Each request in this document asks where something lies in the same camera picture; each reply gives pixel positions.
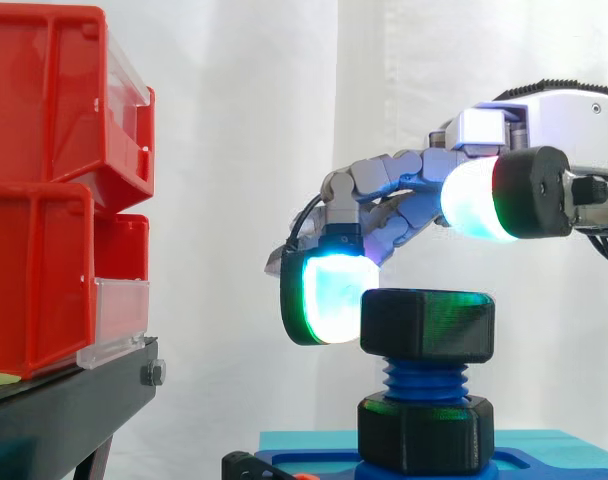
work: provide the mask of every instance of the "white fabric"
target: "white fabric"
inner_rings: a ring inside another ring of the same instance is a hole
[[[115,436],[111,480],[218,478],[262,430],[354,428],[381,361],[291,344],[262,273],[292,216],[333,164],[421,147],[506,88],[608,83],[608,0],[95,1],[157,92],[156,196],[135,210],[151,219],[150,333],[168,364]],[[497,426],[608,447],[608,266],[584,239],[431,228],[383,283],[492,292],[496,355],[470,386]]]

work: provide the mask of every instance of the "black shelf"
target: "black shelf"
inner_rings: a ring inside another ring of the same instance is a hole
[[[112,435],[155,397],[157,339],[94,370],[0,387],[0,480],[102,478]]]

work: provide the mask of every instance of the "black hex nut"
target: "black hex nut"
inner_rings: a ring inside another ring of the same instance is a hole
[[[361,347],[402,360],[484,363],[495,302],[484,293],[381,288],[362,296]]]
[[[493,406],[469,396],[465,405],[401,403],[383,393],[358,407],[362,458],[404,475],[473,475],[494,453]]]

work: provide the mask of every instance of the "blue threaded bolt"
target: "blue threaded bolt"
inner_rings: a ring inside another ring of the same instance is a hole
[[[432,405],[464,405],[468,403],[466,365],[443,365],[385,358],[388,378],[384,385],[386,398],[400,402],[420,402]]]

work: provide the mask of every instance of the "teal platform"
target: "teal platform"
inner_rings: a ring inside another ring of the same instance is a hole
[[[498,448],[518,449],[551,467],[567,469],[608,469],[608,452],[555,430],[498,431]],[[264,432],[262,451],[351,450],[357,448],[357,432]],[[497,461],[500,470],[514,466]],[[282,463],[276,467],[288,472],[337,473],[356,466],[356,462]]]

